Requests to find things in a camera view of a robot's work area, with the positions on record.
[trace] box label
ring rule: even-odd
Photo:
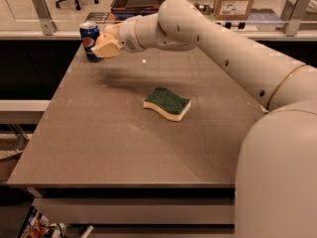
[[[223,1],[220,15],[245,15],[249,1]]]

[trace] bin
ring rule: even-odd
[[[286,0],[280,18],[284,21],[289,20],[297,0]],[[303,21],[317,21],[317,0],[310,0],[305,13],[301,18]]]

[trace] desk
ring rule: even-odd
[[[143,109],[155,87],[190,97],[180,123]],[[232,187],[263,116],[207,56],[148,50],[88,62],[79,48],[8,183],[22,187]]]

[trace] metal bracket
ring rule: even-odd
[[[297,0],[290,15],[289,23],[283,29],[288,37],[296,36],[300,28],[301,17],[305,13],[310,0]]]
[[[52,36],[57,30],[57,26],[51,17],[46,0],[32,0],[32,2],[40,19],[43,34]]]

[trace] scouring pad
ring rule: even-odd
[[[144,108],[150,108],[173,122],[179,122],[190,108],[191,101],[179,97],[170,90],[158,87],[143,102]]]

